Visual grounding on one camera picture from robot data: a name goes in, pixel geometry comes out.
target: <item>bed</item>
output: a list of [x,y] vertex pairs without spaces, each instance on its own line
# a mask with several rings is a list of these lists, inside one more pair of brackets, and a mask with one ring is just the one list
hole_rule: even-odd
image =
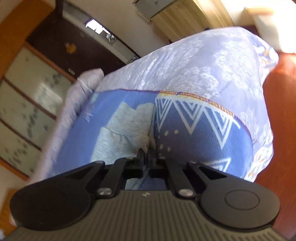
[[273,156],[262,85],[278,61],[240,27],[189,36],[69,89],[29,183],[142,148],[254,181]]

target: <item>frosted glass panel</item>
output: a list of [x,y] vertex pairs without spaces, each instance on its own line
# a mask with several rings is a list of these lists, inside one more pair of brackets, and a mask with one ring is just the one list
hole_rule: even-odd
[[56,123],[6,82],[0,86],[0,118],[41,148]]
[[41,152],[0,122],[0,157],[28,176],[36,168]]
[[54,115],[59,113],[71,85],[68,79],[26,48],[21,49],[5,76]]

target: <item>reddish brown floor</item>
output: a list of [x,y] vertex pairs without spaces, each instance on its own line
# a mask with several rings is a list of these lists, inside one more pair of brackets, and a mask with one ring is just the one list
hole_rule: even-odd
[[263,86],[274,133],[274,157],[256,182],[280,198],[274,228],[291,238],[296,234],[296,55],[280,53],[279,57]]

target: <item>ribbed gray panel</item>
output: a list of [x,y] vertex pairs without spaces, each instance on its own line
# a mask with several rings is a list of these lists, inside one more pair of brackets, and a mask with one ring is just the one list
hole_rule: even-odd
[[71,227],[56,231],[18,228],[6,241],[284,241],[272,228],[238,233],[210,223],[192,201],[170,191],[121,191],[101,199]]

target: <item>bright window light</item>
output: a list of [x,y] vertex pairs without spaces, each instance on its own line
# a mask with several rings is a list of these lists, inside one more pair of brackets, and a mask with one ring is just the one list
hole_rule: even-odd
[[94,30],[97,34],[100,34],[101,32],[106,32],[107,34],[109,34],[109,32],[102,26],[100,25],[96,20],[92,19],[90,20],[86,26],[86,28],[89,27],[92,30]]

